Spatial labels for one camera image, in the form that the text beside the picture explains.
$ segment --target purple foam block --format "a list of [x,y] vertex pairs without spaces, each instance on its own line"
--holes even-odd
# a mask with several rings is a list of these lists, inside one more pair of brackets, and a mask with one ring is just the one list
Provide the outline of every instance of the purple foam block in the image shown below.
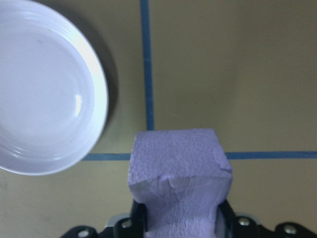
[[137,134],[128,182],[148,212],[148,238],[212,238],[232,168],[212,129]]

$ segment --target white bowl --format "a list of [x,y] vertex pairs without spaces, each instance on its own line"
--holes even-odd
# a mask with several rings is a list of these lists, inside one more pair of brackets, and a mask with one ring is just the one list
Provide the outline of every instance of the white bowl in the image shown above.
[[107,109],[106,77],[84,35],[47,6],[1,0],[0,168],[69,168],[97,142]]

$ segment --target screw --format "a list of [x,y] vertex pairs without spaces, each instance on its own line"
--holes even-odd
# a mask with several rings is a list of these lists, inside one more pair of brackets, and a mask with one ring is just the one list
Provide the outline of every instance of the screw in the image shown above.
[[246,217],[241,217],[239,220],[238,220],[238,223],[242,226],[248,226],[250,224],[250,220]]
[[82,230],[77,235],[78,235],[78,238],[85,238],[85,237],[87,237],[89,235],[89,231],[88,230]]
[[132,226],[132,221],[131,221],[131,219],[128,219],[128,220],[122,222],[122,223],[121,223],[121,226],[122,226],[122,228],[129,228],[129,227],[131,227],[131,226]]
[[284,226],[284,231],[287,233],[287,234],[291,234],[291,235],[294,235],[297,233],[297,230],[295,227],[293,227],[292,225],[285,225]]

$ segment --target blue tape line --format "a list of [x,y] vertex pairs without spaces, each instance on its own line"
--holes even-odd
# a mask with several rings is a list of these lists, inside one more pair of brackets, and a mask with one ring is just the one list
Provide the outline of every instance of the blue tape line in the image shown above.
[[147,130],[154,130],[153,84],[152,84],[152,57],[149,1],[140,0],[141,25],[143,42],[143,64],[145,83],[145,104],[147,114]]
[[[250,159],[317,159],[317,151],[227,152],[230,160]],[[130,154],[89,154],[83,161],[130,160]]]
[[248,159],[317,159],[317,151],[228,152],[230,160]]
[[130,154],[88,154],[83,161],[120,161],[130,160]]

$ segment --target beige table surface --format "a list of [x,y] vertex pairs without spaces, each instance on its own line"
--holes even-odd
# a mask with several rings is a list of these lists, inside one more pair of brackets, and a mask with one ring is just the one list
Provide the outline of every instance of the beige table surface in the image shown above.
[[[130,153],[146,130],[139,1],[41,0],[86,34],[105,67],[110,112],[92,153]],[[211,127],[226,152],[317,151],[317,2],[150,0],[155,129]],[[236,212],[269,229],[317,232],[317,159],[230,160]],[[128,161],[58,174],[0,170],[0,237],[101,231],[129,212]]]

